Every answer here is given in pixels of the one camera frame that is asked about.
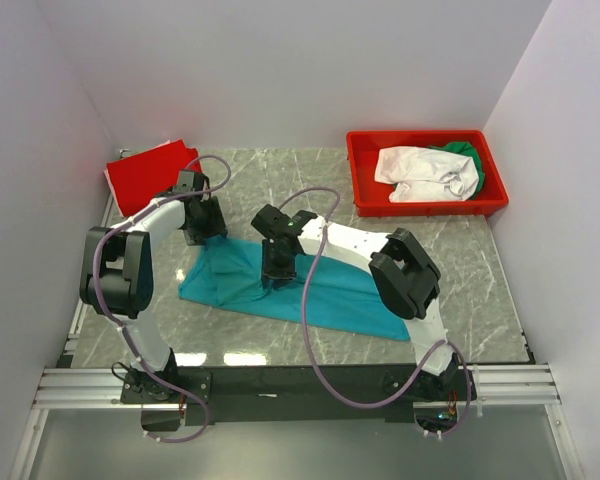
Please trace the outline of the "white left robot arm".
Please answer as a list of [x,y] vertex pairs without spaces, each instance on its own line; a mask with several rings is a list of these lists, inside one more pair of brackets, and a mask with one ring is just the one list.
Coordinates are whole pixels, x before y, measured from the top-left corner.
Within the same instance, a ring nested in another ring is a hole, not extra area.
[[213,191],[205,174],[182,170],[174,186],[137,214],[114,227],[93,227],[86,236],[80,298],[108,318],[126,344],[130,361],[126,386],[157,402],[188,394],[181,386],[175,354],[151,311],[153,251],[176,230],[195,248],[215,236],[226,236]]

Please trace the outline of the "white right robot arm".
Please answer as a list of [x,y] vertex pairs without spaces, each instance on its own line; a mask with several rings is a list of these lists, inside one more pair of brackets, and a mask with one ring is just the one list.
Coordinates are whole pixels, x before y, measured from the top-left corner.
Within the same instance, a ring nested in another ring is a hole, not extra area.
[[[447,338],[441,318],[440,271],[410,231],[363,231],[305,210],[290,217],[270,204],[256,213],[251,225],[264,237],[265,281],[287,283],[296,277],[298,255],[314,257],[301,296],[303,340],[314,373],[335,399],[356,409],[379,409],[398,400],[417,380],[424,395],[440,399],[453,388],[457,370],[464,372],[466,390],[471,390],[471,373],[464,355]],[[323,257],[370,275],[383,305],[403,320],[417,365],[402,387],[386,399],[361,403],[345,397],[328,382],[316,362],[308,331],[308,300],[311,281]]]

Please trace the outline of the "teal t-shirt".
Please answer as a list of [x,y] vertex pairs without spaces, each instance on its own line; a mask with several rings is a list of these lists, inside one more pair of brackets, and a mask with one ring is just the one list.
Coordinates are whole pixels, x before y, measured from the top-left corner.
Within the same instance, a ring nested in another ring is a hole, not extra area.
[[[179,286],[183,300],[223,310],[299,323],[301,298],[311,256],[296,258],[296,278],[279,288],[261,281],[262,248],[242,239],[214,237],[206,242]],[[312,278],[308,324],[396,341],[410,339],[403,320],[383,305],[372,277],[322,257]]]

